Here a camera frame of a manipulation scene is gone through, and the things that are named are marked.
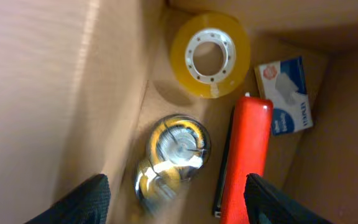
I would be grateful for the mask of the yellow tape roll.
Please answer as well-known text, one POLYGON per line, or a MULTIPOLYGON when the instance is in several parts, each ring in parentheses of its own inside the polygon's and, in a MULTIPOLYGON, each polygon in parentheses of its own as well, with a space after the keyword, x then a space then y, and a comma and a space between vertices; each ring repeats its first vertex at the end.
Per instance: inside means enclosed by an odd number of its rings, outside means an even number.
POLYGON ((250 67, 250 40, 237 19, 214 12, 202 14, 177 32, 170 63, 185 90, 219 98, 244 81, 250 67))

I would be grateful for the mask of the yellow correction tape dispenser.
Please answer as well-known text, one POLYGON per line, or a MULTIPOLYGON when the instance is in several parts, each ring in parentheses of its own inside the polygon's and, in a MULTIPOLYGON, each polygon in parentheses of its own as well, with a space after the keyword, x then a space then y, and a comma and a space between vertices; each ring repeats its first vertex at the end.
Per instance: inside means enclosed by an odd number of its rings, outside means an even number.
POLYGON ((136 166, 134 191, 146 212, 155 215, 177 198, 207 163, 211 138, 207 129, 186 114, 159 119, 136 166))

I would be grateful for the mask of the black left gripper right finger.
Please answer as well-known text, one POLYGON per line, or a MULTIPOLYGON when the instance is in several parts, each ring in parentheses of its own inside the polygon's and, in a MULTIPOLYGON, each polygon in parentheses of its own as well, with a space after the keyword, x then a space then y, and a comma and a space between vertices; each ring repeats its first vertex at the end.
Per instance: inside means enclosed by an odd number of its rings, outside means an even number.
POLYGON ((330 224, 255 173, 247 175, 244 201, 251 224, 330 224))

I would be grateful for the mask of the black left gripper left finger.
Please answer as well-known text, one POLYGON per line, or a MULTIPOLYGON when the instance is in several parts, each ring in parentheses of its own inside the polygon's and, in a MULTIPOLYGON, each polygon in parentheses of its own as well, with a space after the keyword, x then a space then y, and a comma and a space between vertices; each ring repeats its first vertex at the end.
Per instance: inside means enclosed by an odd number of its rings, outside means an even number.
POLYGON ((85 180, 48 210, 29 220, 27 224, 105 224, 110 199, 108 177, 97 174, 85 180))

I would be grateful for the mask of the orange stapler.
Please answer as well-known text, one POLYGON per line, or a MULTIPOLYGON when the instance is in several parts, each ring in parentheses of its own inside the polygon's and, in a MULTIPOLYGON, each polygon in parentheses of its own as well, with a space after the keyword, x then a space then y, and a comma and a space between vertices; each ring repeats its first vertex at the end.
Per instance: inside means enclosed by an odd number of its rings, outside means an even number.
POLYGON ((247 175, 264 174, 272 112, 270 100, 249 94, 232 109, 212 209, 219 223, 249 223, 244 199, 247 175))

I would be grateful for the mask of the brown cardboard box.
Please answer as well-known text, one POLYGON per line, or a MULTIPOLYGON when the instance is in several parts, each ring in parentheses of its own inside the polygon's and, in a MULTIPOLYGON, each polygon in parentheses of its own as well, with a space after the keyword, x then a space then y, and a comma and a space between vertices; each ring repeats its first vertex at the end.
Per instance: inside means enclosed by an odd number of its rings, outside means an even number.
POLYGON ((25 223, 92 175, 109 179, 108 223, 217 223, 211 209, 231 94, 176 81, 170 47, 202 12, 236 18, 251 64, 301 56, 314 126, 273 136, 265 178, 333 223, 358 223, 358 1, 0 1, 0 223, 25 223), (212 139, 200 174, 156 216, 133 171, 154 122, 199 119, 212 139))

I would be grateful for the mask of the white blue staples box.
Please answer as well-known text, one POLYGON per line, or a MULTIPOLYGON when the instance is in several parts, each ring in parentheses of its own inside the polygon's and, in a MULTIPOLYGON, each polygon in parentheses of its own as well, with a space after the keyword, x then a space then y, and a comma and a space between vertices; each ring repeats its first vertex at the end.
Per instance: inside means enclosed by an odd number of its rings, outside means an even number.
POLYGON ((301 57, 261 64, 254 72, 260 96, 273 103, 274 136, 313 127, 301 57))

